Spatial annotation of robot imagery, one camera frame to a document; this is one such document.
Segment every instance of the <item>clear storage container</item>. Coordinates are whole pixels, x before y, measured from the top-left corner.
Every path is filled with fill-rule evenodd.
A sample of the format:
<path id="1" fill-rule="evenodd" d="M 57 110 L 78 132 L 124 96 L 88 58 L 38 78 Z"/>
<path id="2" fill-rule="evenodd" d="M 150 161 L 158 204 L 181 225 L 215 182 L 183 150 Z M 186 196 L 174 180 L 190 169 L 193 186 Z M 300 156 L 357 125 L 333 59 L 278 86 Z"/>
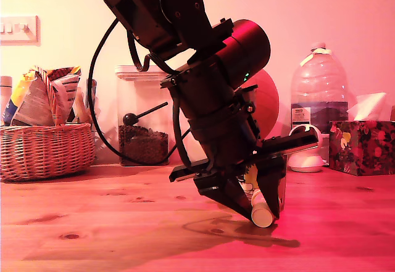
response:
<path id="1" fill-rule="evenodd" d="M 139 162 L 154 164 L 164 160 L 169 150 L 169 133 L 172 131 L 172 102 L 167 89 L 160 88 L 160 81 L 167 75 L 158 66 L 150 66 L 147 72 L 139 72 L 133 65 L 115 68 L 117 80 L 118 141 L 119 151 L 136 160 L 120 158 L 123 166 L 139 166 Z M 138 122 L 129 125 L 124 121 L 127 114 L 137 117 L 147 110 L 168 102 Z"/>

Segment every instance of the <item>white canister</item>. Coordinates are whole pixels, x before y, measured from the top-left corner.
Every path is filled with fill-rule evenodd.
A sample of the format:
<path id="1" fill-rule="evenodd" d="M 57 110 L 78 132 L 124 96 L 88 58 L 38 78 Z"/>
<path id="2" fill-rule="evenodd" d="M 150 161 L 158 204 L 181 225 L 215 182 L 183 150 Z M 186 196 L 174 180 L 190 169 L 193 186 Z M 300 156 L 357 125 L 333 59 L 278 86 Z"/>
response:
<path id="1" fill-rule="evenodd" d="M 256 189 L 251 198 L 252 213 L 251 218 L 255 225 L 261 228 L 267 228 L 275 219 L 274 215 L 269 209 L 266 200 L 260 189 Z"/>

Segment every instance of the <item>floral tissue box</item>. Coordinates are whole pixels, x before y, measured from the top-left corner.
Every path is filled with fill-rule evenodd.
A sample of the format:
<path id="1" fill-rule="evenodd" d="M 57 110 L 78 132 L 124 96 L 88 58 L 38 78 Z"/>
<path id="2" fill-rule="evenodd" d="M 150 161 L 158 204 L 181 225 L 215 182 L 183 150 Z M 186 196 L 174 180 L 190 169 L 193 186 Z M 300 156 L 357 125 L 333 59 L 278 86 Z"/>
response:
<path id="1" fill-rule="evenodd" d="M 395 173 L 395 122 L 333 121 L 329 167 L 352 175 Z"/>

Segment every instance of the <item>white tissue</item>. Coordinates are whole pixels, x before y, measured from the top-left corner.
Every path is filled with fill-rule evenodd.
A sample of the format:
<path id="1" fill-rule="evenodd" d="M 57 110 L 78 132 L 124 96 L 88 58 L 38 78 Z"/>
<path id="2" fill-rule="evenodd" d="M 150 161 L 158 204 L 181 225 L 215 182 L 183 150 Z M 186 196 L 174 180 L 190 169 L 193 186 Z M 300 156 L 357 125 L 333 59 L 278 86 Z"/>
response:
<path id="1" fill-rule="evenodd" d="M 357 104 L 348 110 L 350 121 L 378 120 L 385 97 L 384 92 L 357 96 Z"/>

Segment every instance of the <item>wooden table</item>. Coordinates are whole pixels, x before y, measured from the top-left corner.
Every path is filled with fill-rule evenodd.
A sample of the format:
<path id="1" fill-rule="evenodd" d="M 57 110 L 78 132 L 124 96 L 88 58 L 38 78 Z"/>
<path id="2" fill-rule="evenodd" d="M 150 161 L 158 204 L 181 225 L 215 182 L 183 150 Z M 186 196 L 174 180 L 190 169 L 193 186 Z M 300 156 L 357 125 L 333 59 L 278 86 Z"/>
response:
<path id="1" fill-rule="evenodd" d="M 1 184 L 1 271 L 395 271 L 395 176 L 288 172 L 261 229 L 171 167 Z"/>

